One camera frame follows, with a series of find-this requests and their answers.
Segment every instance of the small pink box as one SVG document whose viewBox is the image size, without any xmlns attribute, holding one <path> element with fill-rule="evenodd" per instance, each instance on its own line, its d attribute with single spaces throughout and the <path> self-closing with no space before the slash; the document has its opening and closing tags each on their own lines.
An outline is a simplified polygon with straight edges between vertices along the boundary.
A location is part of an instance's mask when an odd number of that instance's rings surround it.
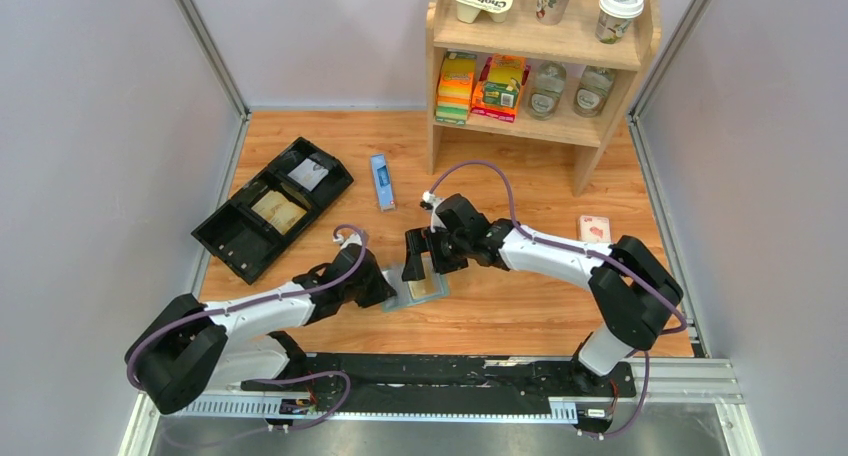
<svg viewBox="0 0 848 456">
<path fill-rule="evenodd" d="M 611 243 L 609 218 L 583 215 L 577 219 L 580 241 L 586 243 Z"/>
</svg>

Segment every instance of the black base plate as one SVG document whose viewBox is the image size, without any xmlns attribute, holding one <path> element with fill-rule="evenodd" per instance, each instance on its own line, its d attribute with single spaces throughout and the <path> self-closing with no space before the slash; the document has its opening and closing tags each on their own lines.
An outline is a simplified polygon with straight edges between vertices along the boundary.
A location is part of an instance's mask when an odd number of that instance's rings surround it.
<svg viewBox="0 0 848 456">
<path fill-rule="evenodd" d="M 346 372 L 353 387 L 342 409 L 353 412 L 548 414 L 550 396 L 612 396 L 609 383 L 594 388 L 592 394 L 578 394 L 571 387 L 571 361 L 540 360 L 484 367 L 486 361 L 507 359 L 508 356 L 317 353 L 307 357 L 303 367 L 305 374 Z M 619 397 L 636 395 L 629 364 L 618 363 L 610 379 L 618 386 Z M 338 377 L 316 380 L 311 389 L 318 399 L 318 408 L 332 406 L 343 385 L 344 381 Z M 242 389 L 272 388 L 243 383 Z M 293 385 L 286 389 L 305 387 Z"/>
</svg>

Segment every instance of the jar label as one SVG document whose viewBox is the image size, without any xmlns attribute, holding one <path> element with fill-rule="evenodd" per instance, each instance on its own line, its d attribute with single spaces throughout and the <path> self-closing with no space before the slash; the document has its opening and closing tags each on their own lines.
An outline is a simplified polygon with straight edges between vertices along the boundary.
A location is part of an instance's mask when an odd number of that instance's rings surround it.
<svg viewBox="0 0 848 456">
<path fill-rule="evenodd" d="M 554 101 L 554 98 L 547 94 L 533 93 L 530 97 L 530 106 L 533 108 L 533 111 L 536 111 L 537 113 L 547 114 L 553 111 L 555 104 L 556 101 Z"/>
<path fill-rule="evenodd" d="M 601 104 L 601 97 L 588 89 L 580 88 L 577 91 L 577 104 L 583 109 L 592 110 Z"/>
</svg>

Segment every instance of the wooden shelf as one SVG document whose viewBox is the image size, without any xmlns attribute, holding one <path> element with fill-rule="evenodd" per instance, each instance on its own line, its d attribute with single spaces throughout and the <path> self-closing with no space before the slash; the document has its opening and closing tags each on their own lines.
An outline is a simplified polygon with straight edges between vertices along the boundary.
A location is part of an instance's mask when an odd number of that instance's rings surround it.
<svg viewBox="0 0 848 456">
<path fill-rule="evenodd" d="M 532 78 L 527 80 L 526 87 L 531 88 Z M 574 92 L 577 90 L 577 78 L 570 78 L 565 88 L 565 94 L 556 112 L 546 121 L 540 121 L 530 116 L 527 111 L 528 94 L 522 94 L 521 104 L 515 122 L 507 123 L 494 118 L 472 114 L 465 125 L 442 123 L 433 118 L 433 124 L 446 128 L 470 129 L 487 133 L 507 134 L 519 138 L 544 139 L 557 143 L 575 144 L 597 148 L 601 145 L 600 130 L 597 118 L 583 118 L 571 108 Z"/>
<path fill-rule="evenodd" d="M 595 38 L 600 11 L 598 1 L 571 0 L 562 21 L 548 26 L 536 21 L 536 0 L 514 0 L 503 23 L 495 23 L 483 12 L 471 24 L 456 19 L 456 1 L 430 0 L 426 19 L 427 112 L 430 114 L 427 169 L 430 174 L 436 167 L 442 130 L 453 127 L 574 145 L 571 190 L 579 195 L 589 186 L 592 172 L 636 96 L 662 38 L 658 2 L 645 0 L 644 11 L 621 41 L 616 44 L 599 42 Z M 603 113 L 596 118 L 582 118 L 571 109 L 579 81 L 575 75 L 570 75 L 565 99 L 547 121 L 538 121 L 528 114 L 528 95 L 525 94 L 514 123 L 471 115 L 467 124 L 456 126 L 439 123 L 435 118 L 439 70 L 448 49 L 589 64 L 619 71 Z M 532 78 L 531 74 L 528 87 L 532 87 Z"/>
<path fill-rule="evenodd" d="M 456 19 L 455 0 L 441 0 L 433 44 L 437 47 L 503 53 L 547 61 L 591 64 L 636 71 L 642 63 L 633 34 L 616 44 L 595 38 L 598 0 L 571 0 L 562 21 L 548 26 L 536 21 L 536 0 L 514 0 L 506 21 L 495 23 L 485 12 L 468 24 Z"/>
</svg>

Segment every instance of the purple tube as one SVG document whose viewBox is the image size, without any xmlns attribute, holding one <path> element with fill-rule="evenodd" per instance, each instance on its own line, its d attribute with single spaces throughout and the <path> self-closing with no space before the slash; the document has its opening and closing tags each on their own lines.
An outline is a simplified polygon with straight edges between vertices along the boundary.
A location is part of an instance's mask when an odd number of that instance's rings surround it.
<svg viewBox="0 0 848 456">
<path fill-rule="evenodd" d="M 230 313 L 233 313 L 233 312 L 245 309 L 245 308 L 249 308 L 251 306 L 256 306 L 257 304 L 263 304 L 263 303 L 268 303 L 268 302 L 271 302 L 271 301 L 278 301 L 280 299 L 292 298 L 292 297 L 295 297 L 295 296 L 303 296 L 304 294 L 312 294 L 312 293 L 316 293 L 316 292 L 319 292 L 319 291 L 324 291 L 325 289 L 332 288 L 333 286 L 341 283 L 342 281 L 344 281 L 345 279 L 350 277 L 354 272 L 356 272 L 357 269 L 359 269 L 359 266 L 362 264 L 362 261 L 365 260 L 365 246 L 366 246 L 367 241 L 368 241 L 368 233 L 366 233 L 365 231 L 359 229 L 358 227 L 356 227 L 352 224 L 341 224 L 341 225 L 337 226 L 336 229 L 333 230 L 333 236 L 338 236 L 338 232 L 341 229 L 352 230 L 353 232 L 358 234 L 359 238 L 362 240 L 362 250 L 359 252 L 359 257 L 356 258 L 356 262 L 353 263 L 353 266 L 351 266 L 351 268 L 349 270 L 347 270 L 347 272 L 345 272 L 343 275 L 341 275 L 338 278 L 330 281 L 329 283 L 322 284 L 322 285 L 319 285 L 319 286 L 315 286 L 314 288 L 299 289 L 297 291 L 290 291 L 288 293 L 271 294 L 271 295 L 265 296 L 264 298 L 257 298 L 257 299 L 254 299 L 254 300 L 245 301 L 243 303 L 233 305 L 227 311 L 230 312 Z M 139 343 L 138 346 L 136 346 L 135 350 L 132 352 L 129 359 L 127 360 L 127 380 L 130 382 L 130 384 L 134 388 L 136 388 L 138 390 L 143 390 L 144 388 L 141 387 L 141 383 L 138 381 L 138 378 L 135 375 L 135 367 L 136 367 L 136 364 L 138 364 L 139 356 L 141 356 L 141 353 L 143 353 L 144 350 L 146 350 L 148 348 L 148 346 L 159 341 L 159 339 L 161 339 L 163 336 L 165 336 L 169 332 L 171 332 L 171 331 L 173 331 L 177 328 L 180 328 L 182 326 L 185 326 L 186 324 L 188 324 L 192 321 L 197 321 L 198 319 L 206 318 L 206 317 L 210 317 L 210 316 L 218 316 L 218 315 L 221 315 L 221 314 L 224 314 L 223 309 L 201 311 L 199 313 L 194 313 L 194 314 L 191 314 L 191 315 L 186 316 L 184 318 L 180 318 L 176 321 L 168 323 L 165 326 L 162 326 L 161 328 L 152 332 L 148 337 L 144 338 L 144 340 L 141 343 Z"/>
<path fill-rule="evenodd" d="M 444 181 L 445 178 L 447 178 L 449 174 L 451 174 L 452 172 L 456 171 L 457 169 L 459 169 L 463 166 L 469 166 L 469 165 L 486 166 L 486 167 L 494 170 L 501 177 L 501 180 L 503 180 L 504 186 L 506 187 L 507 199 L 509 200 L 509 218 L 512 220 L 512 225 L 515 226 L 515 230 L 518 231 L 519 234 L 521 234 L 525 238 L 530 239 L 532 241 L 535 241 L 537 243 L 541 243 L 541 244 L 544 244 L 544 245 L 547 245 L 547 246 L 552 246 L 554 248 L 564 249 L 566 251 L 571 251 L 573 253 L 584 254 L 586 256 L 589 256 L 590 258 L 598 258 L 598 259 L 604 261 L 605 263 L 609 263 L 612 266 L 615 266 L 616 269 L 618 269 L 619 271 L 621 271 L 625 275 L 630 276 L 630 278 L 632 278 L 633 281 L 636 284 L 638 284 L 639 286 L 644 288 L 645 291 L 647 291 L 651 296 L 657 298 L 657 300 L 660 302 L 660 304 L 662 304 L 667 310 L 669 310 L 671 312 L 671 314 L 674 315 L 675 318 L 678 319 L 678 321 L 680 321 L 680 326 L 678 326 L 676 328 L 664 330 L 662 332 L 662 334 L 679 333 L 681 331 L 686 330 L 686 327 L 687 327 L 686 317 L 683 316 L 683 313 L 681 313 L 680 310 L 678 310 L 673 304 L 668 302 L 667 299 L 663 298 L 662 295 L 659 293 L 659 291 L 654 289 L 650 284 L 648 284 L 638 274 L 631 271 L 630 268 L 628 268 L 627 266 L 616 261 L 615 258 L 612 258 L 609 255 L 602 254 L 602 253 L 599 253 L 599 252 L 593 251 L 593 250 L 586 251 L 583 248 L 581 248 L 580 246 L 575 246 L 573 244 L 561 243 L 559 241 L 552 241 L 550 239 L 545 239 L 545 238 L 534 238 L 532 234 L 525 231 L 524 228 L 521 227 L 521 224 L 518 222 L 518 220 L 515 217 L 515 198 L 512 195 L 512 186 L 509 184 L 509 179 L 506 177 L 506 174 L 504 174 L 504 172 L 501 171 L 501 169 L 499 167 L 495 166 L 493 163 L 490 163 L 489 161 L 484 161 L 484 160 L 481 160 L 481 159 L 472 159 L 472 160 L 469 160 L 469 161 L 464 161 L 462 163 L 458 163 L 458 164 L 452 166 L 447 171 L 445 171 L 444 174 L 439 176 L 439 179 L 437 179 L 436 182 L 433 183 L 433 186 L 430 187 L 430 193 L 435 194 L 436 188 L 439 187 L 439 185 L 442 183 L 442 181 Z"/>
</svg>

